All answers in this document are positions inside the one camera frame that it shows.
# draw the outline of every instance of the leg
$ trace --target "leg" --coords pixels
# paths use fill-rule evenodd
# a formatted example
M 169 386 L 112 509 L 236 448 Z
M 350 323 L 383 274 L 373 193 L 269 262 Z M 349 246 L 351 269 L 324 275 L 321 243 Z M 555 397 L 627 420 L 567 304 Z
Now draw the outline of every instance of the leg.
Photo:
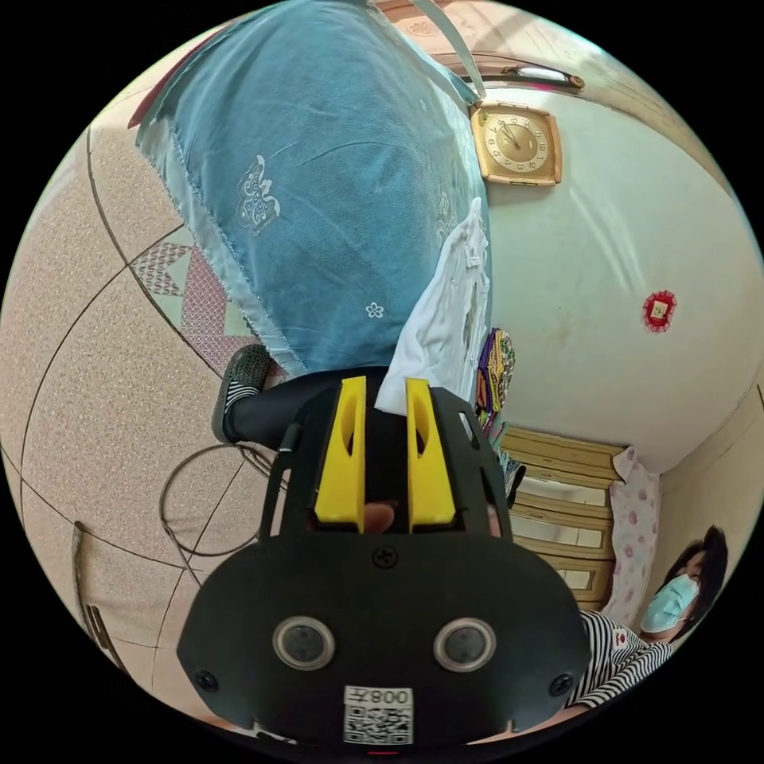
M 262 345 L 242 348 L 231 359 L 212 416 L 212 432 L 221 442 L 247 441 L 277 450 L 284 431 L 308 400 L 328 388 L 339 387 L 343 379 L 366 376 L 368 405 L 373 406 L 387 372 L 385 367 L 317 372 L 261 392 L 269 362 Z

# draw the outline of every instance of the qr code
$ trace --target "qr code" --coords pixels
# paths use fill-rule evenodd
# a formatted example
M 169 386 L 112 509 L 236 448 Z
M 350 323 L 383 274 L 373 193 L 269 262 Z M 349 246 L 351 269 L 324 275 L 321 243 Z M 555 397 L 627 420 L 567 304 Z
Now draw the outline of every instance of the qr code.
M 414 742 L 413 707 L 347 706 L 345 742 L 401 746 Z

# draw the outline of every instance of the white wall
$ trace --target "white wall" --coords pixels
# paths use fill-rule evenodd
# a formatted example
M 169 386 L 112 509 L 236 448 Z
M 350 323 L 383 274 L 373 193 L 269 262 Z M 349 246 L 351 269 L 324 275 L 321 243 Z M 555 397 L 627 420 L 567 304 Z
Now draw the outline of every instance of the white wall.
M 652 473 L 716 431 L 764 359 L 764 269 L 737 204 L 669 140 L 552 92 L 492 97 L 548 109 L 563 144 L 554 189 L 489 184 L 493 325 L 516 368 L 518 427 L 634 445 Z M 676 295 L 650 333 L 644 301 Z
M 721 429 L 661 479 L 661 517 L 653 572 L 639 623 L 650 597 L 687 545 L 712 525 L 727 536 L 729 578 L 753 531 L 764 500 L 764 368 Z

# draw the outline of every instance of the screw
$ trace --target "screw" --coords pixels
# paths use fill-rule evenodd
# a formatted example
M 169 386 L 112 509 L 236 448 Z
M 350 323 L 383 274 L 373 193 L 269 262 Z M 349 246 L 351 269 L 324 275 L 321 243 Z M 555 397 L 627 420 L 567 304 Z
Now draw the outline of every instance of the screw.
M 392 547 L 380 547 L 374 550 L 372 562 L 384 570 L 395 567 L 398 562 L 398 552 Z
M 559 698 L 561 695 L 568 692 L 571 687 L 573 687 L 573 677 L 570 674 L 560 674 L 552 684 L 549 685 L 549 694 L 553 698 Z
M 197 671 L 194 680 L 197 686 L 206 692 L 217 692 L 217 679 L 209 671 Z

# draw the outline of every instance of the clock hand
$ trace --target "clock hand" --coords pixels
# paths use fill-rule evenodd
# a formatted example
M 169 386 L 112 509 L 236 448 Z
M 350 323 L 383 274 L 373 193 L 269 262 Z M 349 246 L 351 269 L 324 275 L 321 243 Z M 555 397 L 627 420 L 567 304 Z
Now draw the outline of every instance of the clock hand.
M 504 132 L 508 135 L 509 140 L 512 141 L 515 148 L 519 149 L 520 143 L 518 142 L 517 138 L 515 138 L 515 134 L 509 129 L 509 125 L 506 122 L 502 122 L 501 126 L 504 128 Z

